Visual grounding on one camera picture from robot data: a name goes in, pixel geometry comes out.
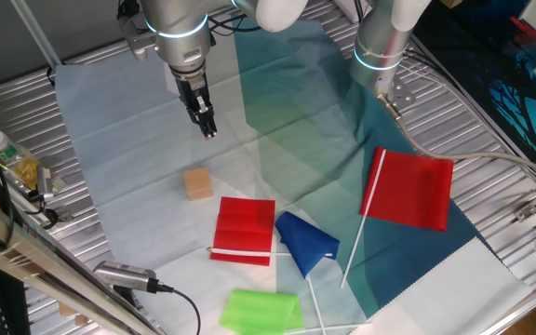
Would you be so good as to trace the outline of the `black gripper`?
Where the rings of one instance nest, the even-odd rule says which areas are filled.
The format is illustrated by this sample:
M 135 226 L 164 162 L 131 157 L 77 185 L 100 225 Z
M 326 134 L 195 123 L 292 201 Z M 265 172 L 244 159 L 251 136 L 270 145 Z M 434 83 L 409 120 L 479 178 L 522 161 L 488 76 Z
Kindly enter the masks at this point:
M 206 64 L 171 66 L 170 71 L 191 121 L 200 128 L 206 140 L 214 138 L 217 129 L 209 100 Z

